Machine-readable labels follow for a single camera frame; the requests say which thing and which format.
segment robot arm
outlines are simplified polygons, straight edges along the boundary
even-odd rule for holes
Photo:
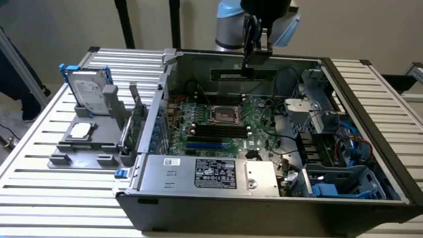
[[[243,69],[263,64],[272,55],[272,46],[287,46],[299,18],[291,0],[223,0],[218,9],[218,49],[243,49]]]

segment cpu socket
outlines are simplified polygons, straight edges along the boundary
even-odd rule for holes
[[[239,124],[238,107],[212,106],[211,120],[215,122],[228,122],[228,123]]]

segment gray wall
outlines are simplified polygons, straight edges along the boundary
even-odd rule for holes
[[[183,47],[214,49],[219,0],[182,0]],[[278,54],[368,59],[383,73],[423,61],[422,0],[298,0],[302,22]],[[128,0],[136,47],[171,47],[168,0]],[[11,0],[0,25],[44,82],[77,63],[89,46],[123,48],[114,0]]]

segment power supply label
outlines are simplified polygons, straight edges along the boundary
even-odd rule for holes
[[[236,189],[235,161],[196,159],[194,185],[203,188]]]

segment person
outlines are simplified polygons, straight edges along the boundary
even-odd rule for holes
[[[33,79],[37,82],[37,85],[40,86],[44,92],[45,97],[48,97],[51,95],[51,91],[43,84],[33,68],[29,65],[29,62],[27,61],[25,57],[19,52],[15,45],[13,45],[13,48],[19,54],[19,57],[23,63],[27,66],[29,73],[32,74]],[[3,51],[0,51],[0,92],[4,93],[13,100],[21,101],[21,110],[23,110],[21,119],[27,123],[33,122],[41,112],[41,106],[35,96],[32,95],[31,90],[24,80],[19,76],[19,73],[16,72]]]

